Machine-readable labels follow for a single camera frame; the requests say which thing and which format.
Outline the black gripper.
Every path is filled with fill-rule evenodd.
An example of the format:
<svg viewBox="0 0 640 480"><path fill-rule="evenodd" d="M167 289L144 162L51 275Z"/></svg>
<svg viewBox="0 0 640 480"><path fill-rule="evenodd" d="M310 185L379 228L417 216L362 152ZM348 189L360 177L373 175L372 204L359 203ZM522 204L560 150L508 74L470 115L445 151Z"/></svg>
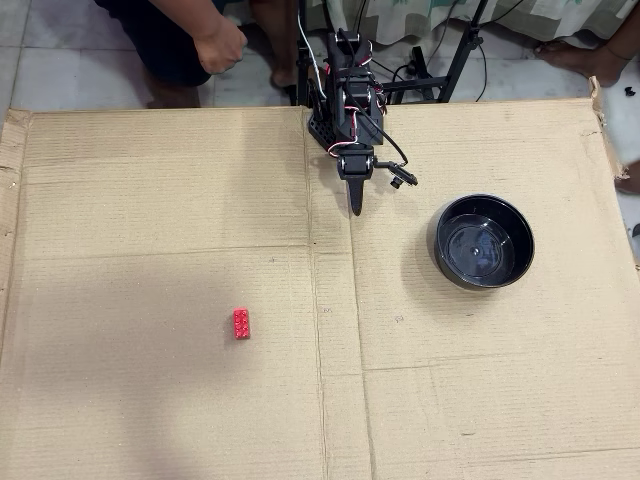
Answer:
<svg viewBox="0 0 640 480"><path fill-rule="evenodd" d="M341 155L338 158L338 174L346 180L350 208L359 216L363 206L364 184L370 179L374 169L374 155L371 152Z"/></svg>

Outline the person's bare hand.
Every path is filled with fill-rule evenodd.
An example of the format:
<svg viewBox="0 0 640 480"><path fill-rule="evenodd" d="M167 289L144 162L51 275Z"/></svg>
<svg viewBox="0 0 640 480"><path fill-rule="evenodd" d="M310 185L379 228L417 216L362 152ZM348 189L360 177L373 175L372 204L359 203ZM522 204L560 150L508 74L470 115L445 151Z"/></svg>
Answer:
<svg viewBox="0 0 640 480"><path fill-rule="evenodd" d="M247 39L232 21L221 17L211 31L194 37L194 45L203 69L217 75L242 60Z"/></svg>

